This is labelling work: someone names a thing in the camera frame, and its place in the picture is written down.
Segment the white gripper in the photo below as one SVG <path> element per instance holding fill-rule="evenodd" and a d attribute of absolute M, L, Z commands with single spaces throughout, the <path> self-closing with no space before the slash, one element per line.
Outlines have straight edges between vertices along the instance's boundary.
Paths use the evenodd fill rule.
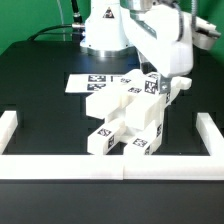
<path fill-rule="evenodd" d="M 203 50 L 210 50 L 215 42 L 221 37 L 216 26 L 200 17 L 192 18 L 193 44 Z"/>

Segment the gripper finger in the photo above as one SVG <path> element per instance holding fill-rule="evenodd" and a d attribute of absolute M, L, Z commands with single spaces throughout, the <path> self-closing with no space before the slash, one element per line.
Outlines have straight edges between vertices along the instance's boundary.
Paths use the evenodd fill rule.
<path fill-rule="evenodd" d="M 150 63 L 143 55 L 139 56 L 139 62 L 140 62 L 140 69 L 144 74 L 147 74 L 150 70 Z"/>
<path fill-rule="evenodd" d="M 171 90 L 171 78 L 159 75 L 158 90 L 160 94 L 168 93 Z"/>

